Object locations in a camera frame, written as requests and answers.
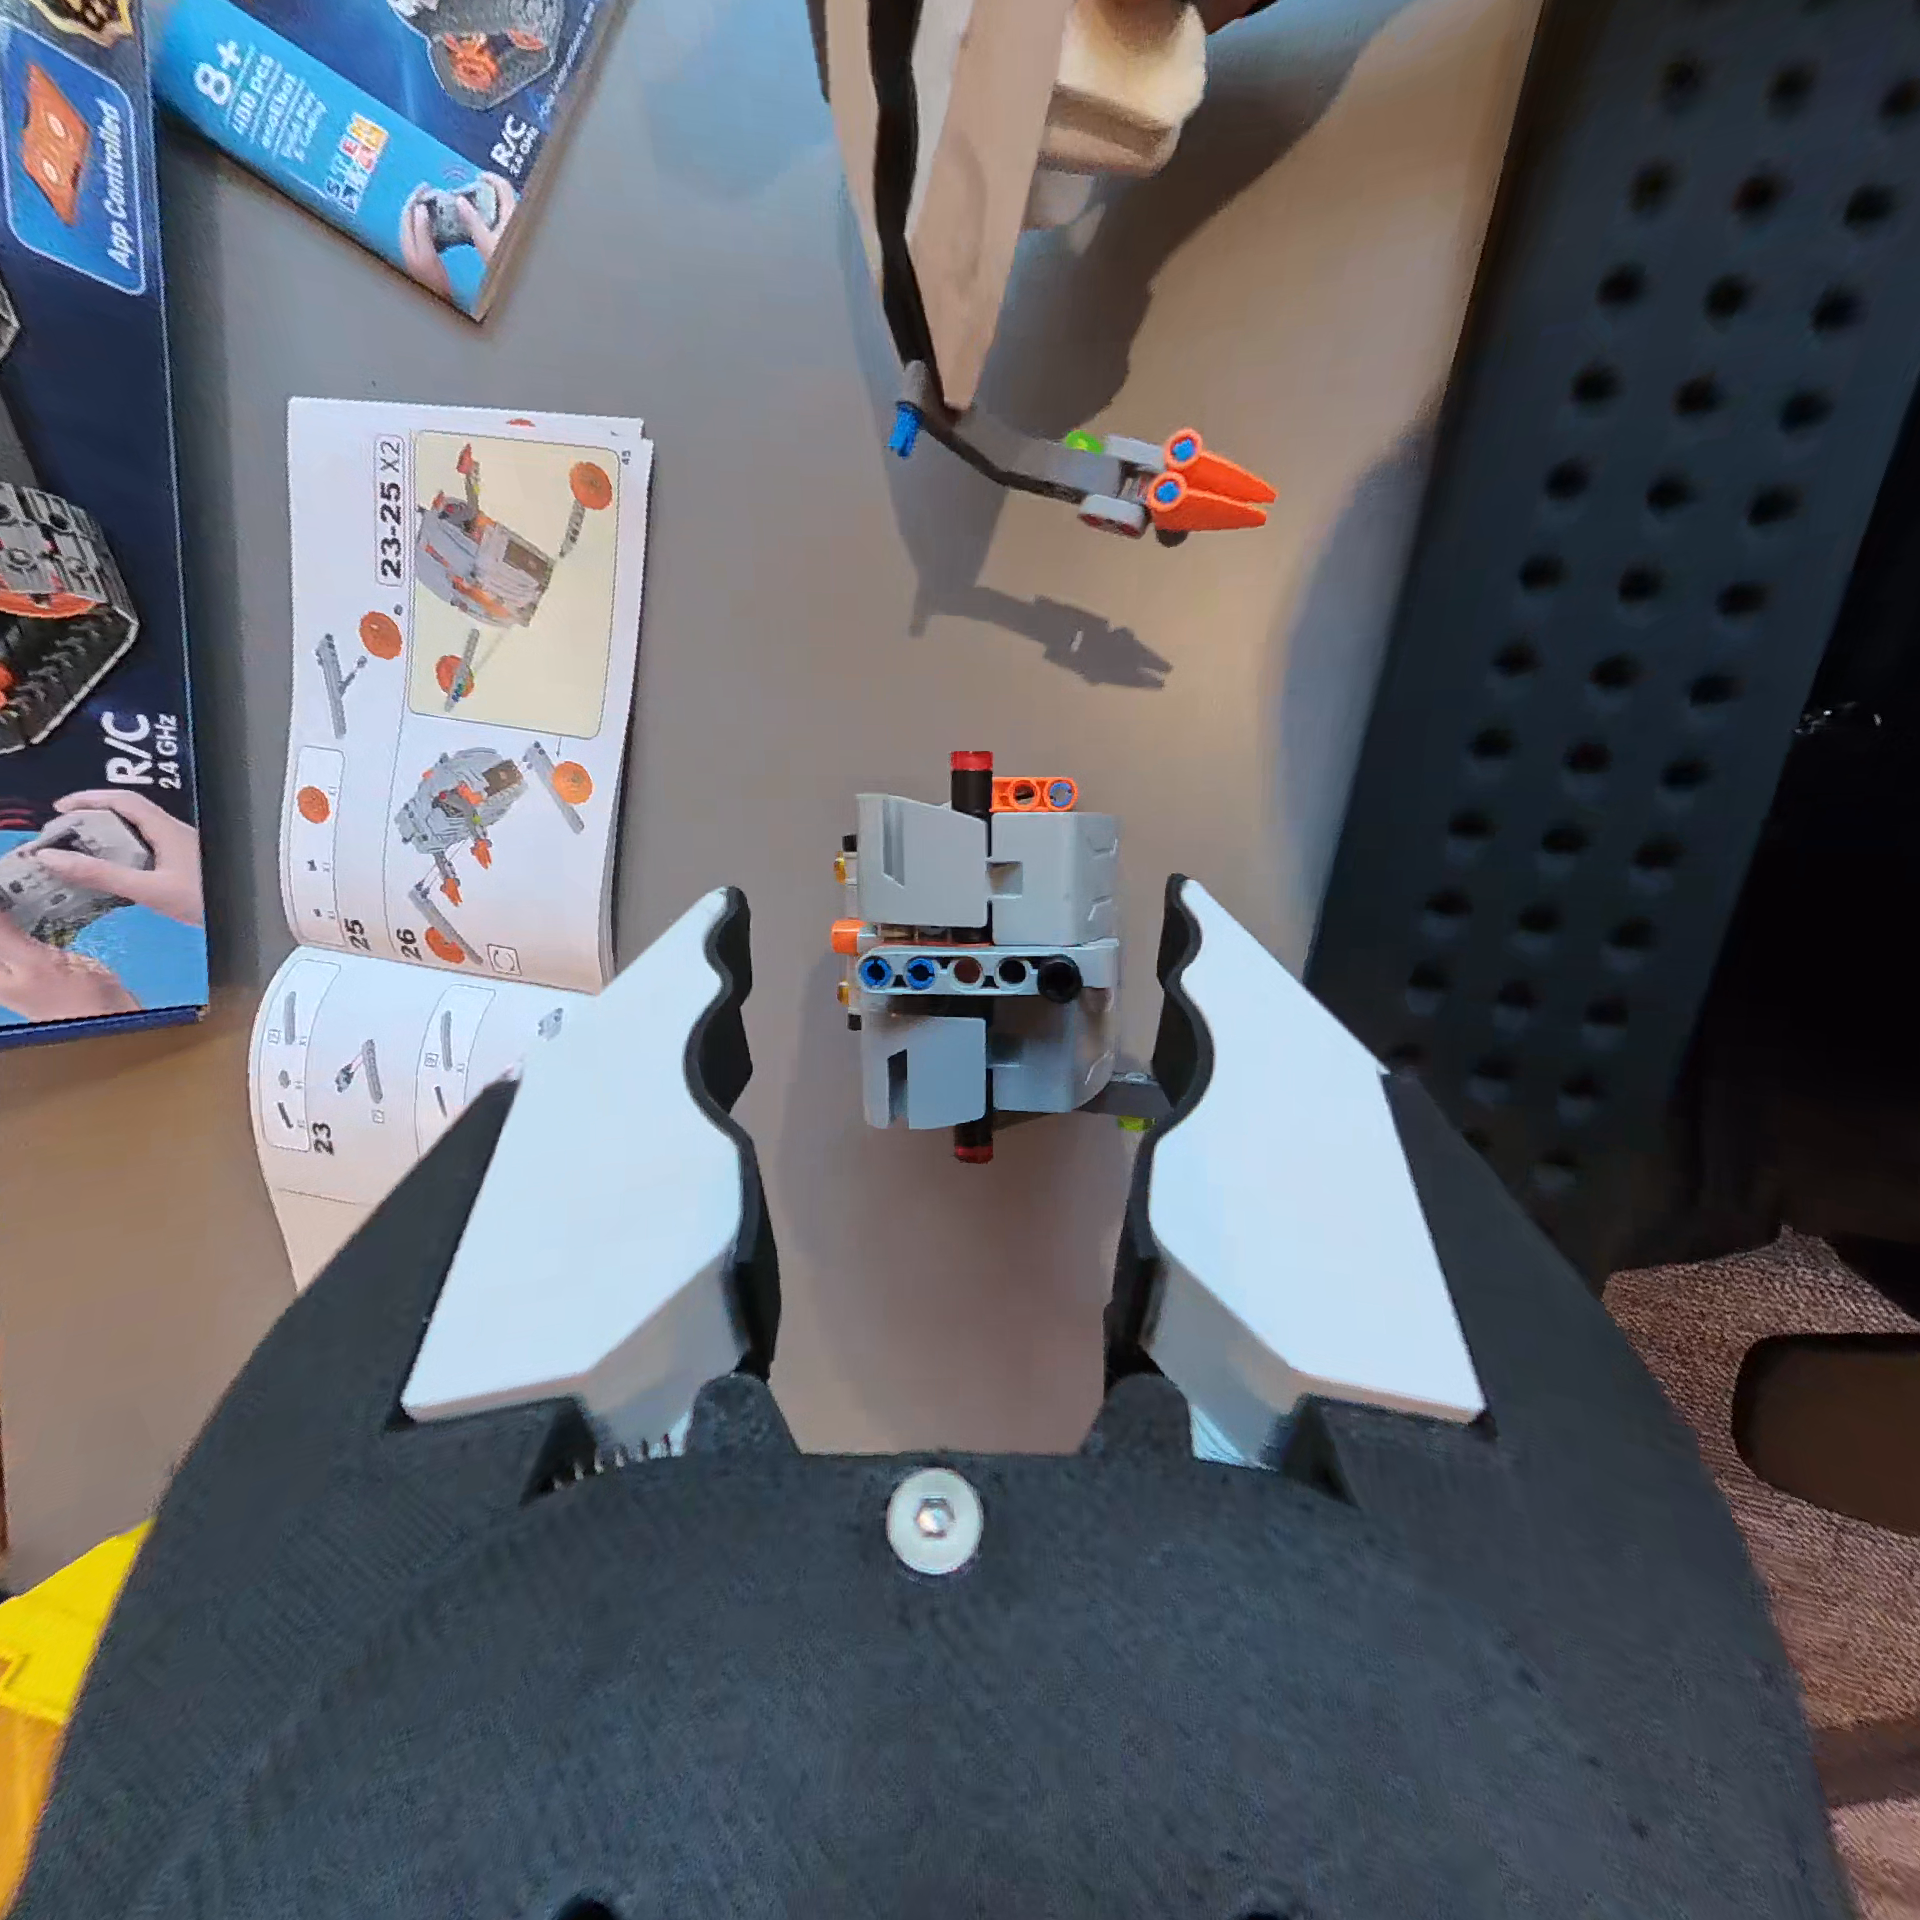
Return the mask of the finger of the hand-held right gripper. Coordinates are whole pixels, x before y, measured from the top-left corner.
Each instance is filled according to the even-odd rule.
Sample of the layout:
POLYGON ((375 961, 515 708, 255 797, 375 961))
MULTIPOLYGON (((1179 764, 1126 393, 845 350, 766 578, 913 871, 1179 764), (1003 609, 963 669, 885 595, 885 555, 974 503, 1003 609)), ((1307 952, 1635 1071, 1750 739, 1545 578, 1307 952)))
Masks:
POLYGON ((1047 117, 1041 0, 815 0, 868 287, 901 362, 885 445, 974 456, 970 401, 1008 306, 1047 117))

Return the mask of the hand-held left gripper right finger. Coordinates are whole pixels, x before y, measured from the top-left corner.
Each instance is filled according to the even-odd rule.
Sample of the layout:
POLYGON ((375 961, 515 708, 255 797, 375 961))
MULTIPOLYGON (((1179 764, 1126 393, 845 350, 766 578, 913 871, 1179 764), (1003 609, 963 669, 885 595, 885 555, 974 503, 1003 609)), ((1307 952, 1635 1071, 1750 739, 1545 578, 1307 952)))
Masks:
POLYGON ((1312 1395, 1476 1422, 1377 1058, 1194 876, 1155 982, 1170 1113, 1130 1159, 1103 1384, 1170 1380, 1208 1465, 1280 1465, 1312 1395))

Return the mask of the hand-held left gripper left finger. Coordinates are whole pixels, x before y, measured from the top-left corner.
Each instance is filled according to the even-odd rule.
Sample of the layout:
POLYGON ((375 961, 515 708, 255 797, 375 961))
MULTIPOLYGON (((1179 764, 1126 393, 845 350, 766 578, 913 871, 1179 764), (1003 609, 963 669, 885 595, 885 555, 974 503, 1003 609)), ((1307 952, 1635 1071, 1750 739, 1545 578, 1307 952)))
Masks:
POLYGON ((567 1395, 604 1452, 681 1452, 771 1374, 779 1221, 731 1117, 753 904, 707 887, 526 1058, 402 1380, 407 1422, 567 1395))

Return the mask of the brick arm with orange claws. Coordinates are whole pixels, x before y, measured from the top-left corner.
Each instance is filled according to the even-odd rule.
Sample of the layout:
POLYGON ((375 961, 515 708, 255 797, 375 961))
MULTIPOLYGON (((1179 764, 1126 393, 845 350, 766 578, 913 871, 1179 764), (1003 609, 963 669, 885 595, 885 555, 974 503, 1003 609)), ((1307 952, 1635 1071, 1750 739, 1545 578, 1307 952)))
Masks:
POLYGON ((1259 528, 1280 494, 1259 475, 1221 457, 1194 430, 1170 442, 1092 430, 1041 442, 1003 415, 953 415, 930 400, 897 400, 885 456, 904 457, 921 442, 953 445, 1003 492, 1069 503, 1098 537, 1155 537, 1162 549, 1259 528))

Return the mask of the grey brick toy robot body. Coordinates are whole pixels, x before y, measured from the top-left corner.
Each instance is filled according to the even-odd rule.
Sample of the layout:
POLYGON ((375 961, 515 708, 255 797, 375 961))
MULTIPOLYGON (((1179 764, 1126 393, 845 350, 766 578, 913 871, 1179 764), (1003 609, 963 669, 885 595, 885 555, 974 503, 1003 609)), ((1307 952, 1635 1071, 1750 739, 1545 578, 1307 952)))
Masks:
POLYGON ((1072 774, 1003 774, 953 753, 953 797, 854 797, 837 860, 837 1007, 854 1033, 862 1117, 941 1132, 995 1159, 1003 1124, 1170 1117, 1121 1058, 1121 822, 1072 774))

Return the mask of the white instruction booklet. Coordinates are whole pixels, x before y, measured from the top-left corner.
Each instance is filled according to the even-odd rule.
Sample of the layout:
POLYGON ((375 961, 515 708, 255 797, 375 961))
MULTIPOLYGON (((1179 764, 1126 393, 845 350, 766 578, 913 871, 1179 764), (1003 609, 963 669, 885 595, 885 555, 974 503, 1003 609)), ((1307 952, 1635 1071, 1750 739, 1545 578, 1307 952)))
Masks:
POLYGON ((245 1113, 305 1290, 617 977, 641 415, 285 401, 290 735, 245 1113))

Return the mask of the grey desk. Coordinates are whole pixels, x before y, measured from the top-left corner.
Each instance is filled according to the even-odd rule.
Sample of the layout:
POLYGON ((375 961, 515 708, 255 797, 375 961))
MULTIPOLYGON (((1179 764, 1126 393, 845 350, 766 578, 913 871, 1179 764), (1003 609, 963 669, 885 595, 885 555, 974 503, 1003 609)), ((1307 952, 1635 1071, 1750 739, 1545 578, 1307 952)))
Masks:
POLYGON ((1265 6, 1212 37, 1155 183, 1025 243, 980 401, 1201 430, 1280 492, 1265 528, 1189 549, 883 445, 897 350, 804 6, 621 15, 491 323, 161 122, 208 1012, 7 1049, 12 1592, 149 1513, 290 1299, 245 1132, 245 1024, 290 945, 285 400, 647 422, 617 952, 716 884, 753 899, 741 1117, 781 1415, 826 1452, 1089 1438, 1130 1136, 1040 1117, 957 1171, 941 1136, 868 1132, 832 854, 854 787, 935 801, 953 747, 987 747, 1121 816, 1130 1058, 1174 871, 1307 969, 1536 17, 1265 6))

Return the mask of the grey knit shoe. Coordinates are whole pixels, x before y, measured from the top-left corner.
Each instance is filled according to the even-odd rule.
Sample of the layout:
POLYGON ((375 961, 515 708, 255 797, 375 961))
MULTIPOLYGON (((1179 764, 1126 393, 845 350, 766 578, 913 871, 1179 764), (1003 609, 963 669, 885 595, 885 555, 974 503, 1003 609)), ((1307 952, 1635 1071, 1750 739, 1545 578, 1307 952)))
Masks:
POLYGON ((1605 1302, 1693 1429, 1790 1649, 1856 1916, 1920 1916, 1916 1252, 1819 1235, 1640 1269, 1605 1302))

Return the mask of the blue cover booklet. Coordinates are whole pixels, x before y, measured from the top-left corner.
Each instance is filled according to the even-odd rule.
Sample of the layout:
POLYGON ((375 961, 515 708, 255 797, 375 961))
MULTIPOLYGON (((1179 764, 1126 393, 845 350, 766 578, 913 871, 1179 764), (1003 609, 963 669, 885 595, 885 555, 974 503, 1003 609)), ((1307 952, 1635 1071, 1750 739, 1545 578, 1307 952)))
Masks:
POLYGON ((165 0, 156 100, 269 186, 483 314, 621 0, 165 0))

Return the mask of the black perforated chair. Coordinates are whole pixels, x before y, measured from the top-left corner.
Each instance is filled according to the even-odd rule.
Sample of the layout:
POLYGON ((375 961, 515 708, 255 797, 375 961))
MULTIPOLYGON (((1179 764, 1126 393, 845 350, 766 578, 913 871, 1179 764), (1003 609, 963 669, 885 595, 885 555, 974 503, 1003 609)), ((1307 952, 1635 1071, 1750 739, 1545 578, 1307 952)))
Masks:
POLYGON ((1583 1274, 1916 401, 1916 100, 1896 0, 1525 48, 1312 987, 1583 1274))

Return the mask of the yellow plastic bin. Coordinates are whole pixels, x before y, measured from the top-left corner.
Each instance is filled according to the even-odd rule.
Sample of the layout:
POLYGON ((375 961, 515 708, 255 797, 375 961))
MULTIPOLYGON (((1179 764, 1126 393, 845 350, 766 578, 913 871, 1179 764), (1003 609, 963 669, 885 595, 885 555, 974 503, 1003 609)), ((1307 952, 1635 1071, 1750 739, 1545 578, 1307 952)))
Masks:
POLYGON ((0 1909, 12 1909, 86 1667, 156 1525, 0 1603, 0 1909))

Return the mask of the blue toy set box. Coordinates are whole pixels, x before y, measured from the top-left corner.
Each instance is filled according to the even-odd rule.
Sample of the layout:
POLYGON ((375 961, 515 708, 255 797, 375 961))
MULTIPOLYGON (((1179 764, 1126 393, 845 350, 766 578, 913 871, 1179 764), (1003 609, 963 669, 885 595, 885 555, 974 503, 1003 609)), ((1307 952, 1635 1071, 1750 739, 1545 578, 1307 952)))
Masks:
POLYGON ((0 6, 7 1046, 208 1002, 149 30, 0 6))

